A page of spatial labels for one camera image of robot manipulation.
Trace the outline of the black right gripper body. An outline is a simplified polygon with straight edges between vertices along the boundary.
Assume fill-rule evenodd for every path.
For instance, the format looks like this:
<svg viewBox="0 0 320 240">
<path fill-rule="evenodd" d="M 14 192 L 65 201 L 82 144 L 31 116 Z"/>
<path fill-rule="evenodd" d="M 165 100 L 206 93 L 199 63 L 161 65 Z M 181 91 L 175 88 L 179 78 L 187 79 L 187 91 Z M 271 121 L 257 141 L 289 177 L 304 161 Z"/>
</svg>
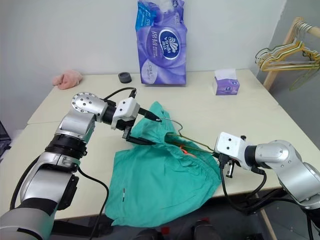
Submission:
<svg viewBox="0 0 320 240">
<path fill-rule="evenodd" d="M 233 178 L 234 168 L 235 168 L 235 160 L 229 157 L 226 154 L 220 153 L 219 154 L 219 168 L 224 169 L 227 167 L 226 177 Z"/>
</svg>

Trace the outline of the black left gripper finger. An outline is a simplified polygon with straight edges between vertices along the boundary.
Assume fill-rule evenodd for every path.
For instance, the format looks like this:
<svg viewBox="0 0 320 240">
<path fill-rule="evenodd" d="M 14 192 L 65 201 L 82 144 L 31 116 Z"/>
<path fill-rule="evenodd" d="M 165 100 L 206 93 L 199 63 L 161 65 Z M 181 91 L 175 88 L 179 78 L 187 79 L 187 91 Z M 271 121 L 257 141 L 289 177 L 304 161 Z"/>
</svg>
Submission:
<svg viewBox="0 0 320 240">
<path fill-rule="evenodd" d="M 130 142 L 136 145 L 141 145 L 141 146 L 152 146 L 156 144 L 155 142 L 142 137 L 131 136 L 131 129 L 132 129 L 131 126 L 126 126 L 123 131 L 122 138 L 125 139 L 127 142 Z"/>
<path fill-rule="evenodd" d="M 154 122 L 159 122 L 159 123 L 162 122 L 160 117 L 158 117 L 157 115 L 155 115 L 151 111 L 146 110 L 146 109 L 144 109 L 142 107 L 139 108 L 138 114 L 144 116 L 148 120 L 151 120 L 151 121 L 154 121 Z"/>
</svg>

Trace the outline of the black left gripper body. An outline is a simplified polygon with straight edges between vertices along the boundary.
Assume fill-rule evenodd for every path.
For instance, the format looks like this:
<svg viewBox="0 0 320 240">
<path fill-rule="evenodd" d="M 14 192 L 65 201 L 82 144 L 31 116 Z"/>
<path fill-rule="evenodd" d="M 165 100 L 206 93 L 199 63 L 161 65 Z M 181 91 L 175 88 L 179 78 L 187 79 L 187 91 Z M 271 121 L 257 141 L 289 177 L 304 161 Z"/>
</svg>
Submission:
<svg viewBox="0 0 320 240">
<path fill-rule="evenodd" d="M 126 127 L 133 127 L 137 116 L 137 114 L 117 116 L 116 128 L 118 130 L 124 131 Z"/>
</svg>

